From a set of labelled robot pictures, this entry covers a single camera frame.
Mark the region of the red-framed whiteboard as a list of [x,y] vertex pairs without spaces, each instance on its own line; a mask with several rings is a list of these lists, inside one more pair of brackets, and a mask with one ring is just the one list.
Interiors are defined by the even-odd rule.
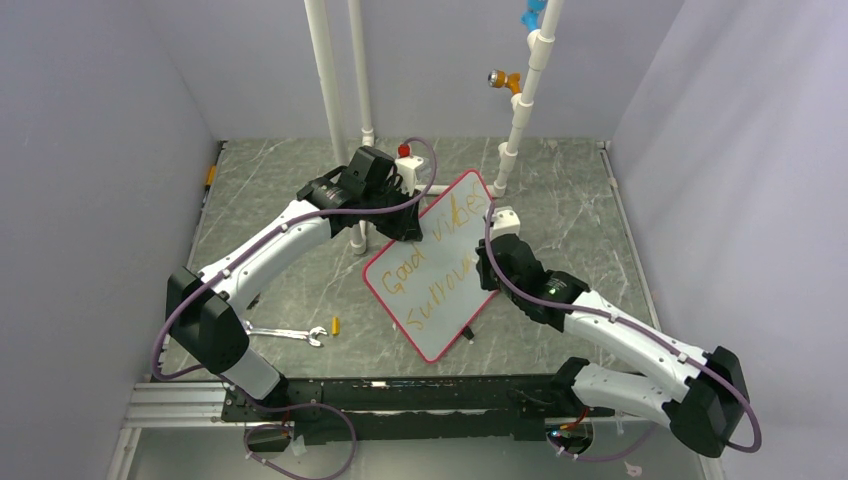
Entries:
[[460,175],[420,214],[423,239],[390,241],[363,280],[427,363],[437,362],[495,295],[480,287],[475,249],[492,201],[481,174]]

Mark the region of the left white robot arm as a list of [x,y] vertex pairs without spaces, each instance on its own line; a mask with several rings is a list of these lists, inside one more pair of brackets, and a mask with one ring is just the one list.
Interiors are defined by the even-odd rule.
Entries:
[[249,241],[199,273],[168,280],[167,333],[208,372],[248,396],[264,420],[289,404],[286,377],[250,345],[240,319],[268,283],[311,249],[367,222],[396,241],[420,241],[421,167],[372,147],[308,181],[281,214]]

